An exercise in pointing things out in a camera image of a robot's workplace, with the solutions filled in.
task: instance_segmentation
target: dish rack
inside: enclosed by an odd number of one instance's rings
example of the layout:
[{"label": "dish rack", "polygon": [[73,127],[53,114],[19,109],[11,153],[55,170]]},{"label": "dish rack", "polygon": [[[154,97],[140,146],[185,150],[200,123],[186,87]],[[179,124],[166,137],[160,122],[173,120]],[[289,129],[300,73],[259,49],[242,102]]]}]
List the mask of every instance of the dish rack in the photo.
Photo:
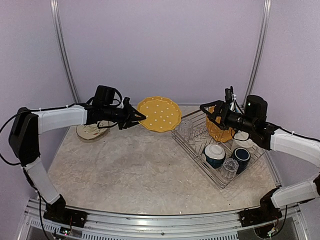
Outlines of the dish rack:
[{"label": "dish rack", "polygon": [[201,110],[189,113],[182,117],[184,119],[189,119],[192,122],[192,134],[189,140],[185,140],[178,132],[178,127],[171,131],[173,139],[187,152],[187,154],[194,160],[194,162],[199,166],[199,168],[206,173],[206,175],[220,188],[224,189],[227,185],[232,183],[240,175],[246,174],[246,171],[266,152],[263,148],[258,146],[253,154],[251,154],[250,161],[246,169],[238,174],[231,181],[223,178],[220,174],[220,167],[215,169],[209,163],[207,163],[205,157],[202,157],[204,148],[209,144],[218,144],[225,150],[226,158],[230,158],[232,155],[231,146],[233,144],[233,139],[227,142],[219,141],[221,136],[216,137],[216,140],[210,136],[209,130],[206,125],[206,114]]}]

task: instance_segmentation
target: white rim of cup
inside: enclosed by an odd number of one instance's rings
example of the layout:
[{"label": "white rim of cup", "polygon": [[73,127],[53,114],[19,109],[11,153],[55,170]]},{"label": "white rim of cup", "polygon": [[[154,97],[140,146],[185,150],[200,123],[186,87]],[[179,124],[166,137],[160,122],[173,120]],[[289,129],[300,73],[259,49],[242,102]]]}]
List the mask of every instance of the white rim of cup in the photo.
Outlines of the white rim of cup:
[{"label": "white rim of cup", "polygon": [[[221,152],[215,154],[212,150],[212,147],[217,146]],[[217,144],[209,144],[205,147],[204,149],[204,154],[209,157],[210,159],[214,159],[214,160],[222,160],[226,157],[226,151],[223,149],[223,147],[217,145]]]},{"label": "white rim of cup", "polygon": [[235,141],[239,146],[243,148],[249,149],[255,145],[255,143],[250,138],[248,138],[249,134],[247,132],[239,131],[233,137],[233,141]]},{"label": "white rim of cup", "polygon": [[[245,151],[248,153],[248,158],[247,158],[247,159],[240,159],[240,158],[237,156],[237,151],[240,150],[240,149],[243,149],[243,150],[245,150]],[[247,149],[243,148],[243,147],[236,148],[236,149],[234,150],[234,156],[236,157],[236,160],[239,160],[239,161],[242,161],[242,162],[249,161],[249,160],[250,160],[250,157],[251,157],[250,152],[249,152]]]}]

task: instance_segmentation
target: lavender wall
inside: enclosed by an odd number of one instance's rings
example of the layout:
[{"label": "lavender wall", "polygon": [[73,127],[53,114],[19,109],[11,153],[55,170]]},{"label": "lavender wall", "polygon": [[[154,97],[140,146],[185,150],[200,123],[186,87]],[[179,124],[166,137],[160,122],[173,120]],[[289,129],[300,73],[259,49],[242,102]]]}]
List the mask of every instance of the lavender wall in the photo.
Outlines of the lavender wall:
[{"label": "lavender wall", "polygon": [[[0,125],[22,106],[45,108],[73,102],[59,55],[50,1],[0,2]],[[10,162],[16,162],[8,145],[10,127],[0,136],[0,150]],[[40,136],[46,168],[65,131]],[[0,193],[0,239],[12,240],[34,192],[19,166],[0,161]]]},{"label": "lavender wall", "polygon": [[242,101],[263,0],[59,0],[63,35],[82,101],[98,84],[133,103],[160,95],[180,104]]},{"label": "lavender wall", "polygon": [[[268,102],[267,120],[320,139],[320,4],[273,0],[254,94]],[[298,158],[271,153],[285,186],[319,172]],[[320,236],[320,200],[301,205],[312,240]]]}]

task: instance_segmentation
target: clear glass cup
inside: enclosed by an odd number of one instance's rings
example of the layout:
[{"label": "clear glass cup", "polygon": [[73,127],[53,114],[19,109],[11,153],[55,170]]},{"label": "clear glass cup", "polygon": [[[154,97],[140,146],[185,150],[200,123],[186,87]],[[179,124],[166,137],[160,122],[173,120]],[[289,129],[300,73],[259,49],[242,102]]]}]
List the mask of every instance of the clear glass cup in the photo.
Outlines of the clear glass cup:
[{"label": "clear glass cup", "polygon": [[231,181],[235,178],[238,168],[239,163],[233,158],[228,158],[220,168],[220,174],[225,180]]},{"label": "clear glass cup", "polygon": [[183,137],[187,142],[193,138],[193,128],[194,124],[189,119],[184,119],[178,126],[178,133]]}]

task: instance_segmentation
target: orange plate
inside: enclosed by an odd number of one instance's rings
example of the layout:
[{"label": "orange plate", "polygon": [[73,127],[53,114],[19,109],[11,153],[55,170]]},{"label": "orange plate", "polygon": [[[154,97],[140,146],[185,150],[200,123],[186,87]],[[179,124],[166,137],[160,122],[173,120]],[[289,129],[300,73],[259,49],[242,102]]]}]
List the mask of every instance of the orange plate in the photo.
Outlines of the orange plate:
[{"label": "orange plate", "polygon": [[137,110],[146,116],[140,124],[158,133],[173,130],[181,122],[182,113],[178,104],[167,97],[147,97],[138,104]]}]

